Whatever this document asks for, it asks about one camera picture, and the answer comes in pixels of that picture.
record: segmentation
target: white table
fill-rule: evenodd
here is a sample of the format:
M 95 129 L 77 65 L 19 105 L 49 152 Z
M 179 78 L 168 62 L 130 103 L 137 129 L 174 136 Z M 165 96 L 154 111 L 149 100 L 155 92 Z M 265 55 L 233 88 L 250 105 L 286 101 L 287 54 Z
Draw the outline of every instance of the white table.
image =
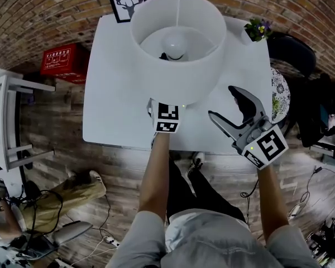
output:
M 246 21 L 225 17 L 226 62 L 210 95 L 187 106 L 170 149 L 237 154 L 227 138 L 209 119 L 213 110 L 239 125 L 239 111 L 229 85 L 244 88 L 258 97 L 271 117 L 271 69 L 265 41 L 242 44 Z M 154 134 L 146 113 L 149 100 L 140 90 L 134 72 L 130 24 L 117 23 L 114 15 L 100 18 L 92 46 L 83 109 L 83 139 L 87 142 L 150 149 Z
M 3 75 L 0 77 L 0 167 L 5 171 L 9 171 L 10 169 L 31 163 L 37 159 L 52 156 L 54 154 L 53 151 L 49 151 L 28 158 L 20 159 L 17 161 L 10 161 L 9 159 L 10 154 L 32 148 L 32 145 L 26 145 L 14 148 L 9 148 L 8 145 L 8 137 L 7 137 L 8 92 L 17 91 L 24 93 L 32 93 L 32 89 L 23 87 L 47 90 L 51 92 L 55 91 L 54 87 L 48 85 L 28 82 L 26 80 L 13 78 L 8 75 Z

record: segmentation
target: light bulb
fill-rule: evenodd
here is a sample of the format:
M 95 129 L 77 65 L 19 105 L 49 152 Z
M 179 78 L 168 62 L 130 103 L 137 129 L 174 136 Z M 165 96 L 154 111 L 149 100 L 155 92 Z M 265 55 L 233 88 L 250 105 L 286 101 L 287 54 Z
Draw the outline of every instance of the light bulb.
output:
M 181 30 L 170 30 L 161 41 L 162 50 L 172 60 L 179 60 L 186 54 L 188 43 Z

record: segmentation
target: black pants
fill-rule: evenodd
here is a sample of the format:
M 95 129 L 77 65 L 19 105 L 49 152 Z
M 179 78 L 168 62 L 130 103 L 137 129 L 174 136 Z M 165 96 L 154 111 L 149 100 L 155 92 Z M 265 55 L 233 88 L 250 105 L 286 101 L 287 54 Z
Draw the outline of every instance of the black pants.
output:
M 168 219 L 173 214 L 186 209 L 202 208 L 220 212 L 246 222 L 241 210 L 222 198 L 200 171 L 196 170 L 189 174 L 189 180 L 195 190 L 196 197 L 181 175 L 179 168 L 171 159 L 169 161 L 169 178 L 169 198 L 166 211 Z

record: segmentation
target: potted plant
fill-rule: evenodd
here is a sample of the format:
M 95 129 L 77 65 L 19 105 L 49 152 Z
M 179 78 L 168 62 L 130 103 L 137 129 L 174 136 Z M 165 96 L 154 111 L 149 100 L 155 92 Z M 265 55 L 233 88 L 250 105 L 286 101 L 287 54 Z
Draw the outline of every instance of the potted plant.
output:
M 245 45 L 268 39 L 272 34 L 269 22 L 260 19 L 250 19 L 242 30 L 242 41 Z

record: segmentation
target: red crate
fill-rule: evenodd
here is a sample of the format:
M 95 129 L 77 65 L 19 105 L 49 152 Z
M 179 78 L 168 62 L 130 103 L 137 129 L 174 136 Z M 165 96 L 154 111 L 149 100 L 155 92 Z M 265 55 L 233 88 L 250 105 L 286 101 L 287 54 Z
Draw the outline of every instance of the red crate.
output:
M 87 77 L 89 51 L 79 44 L 69 44 L 44 52 L 41 75 L 83 84 Z

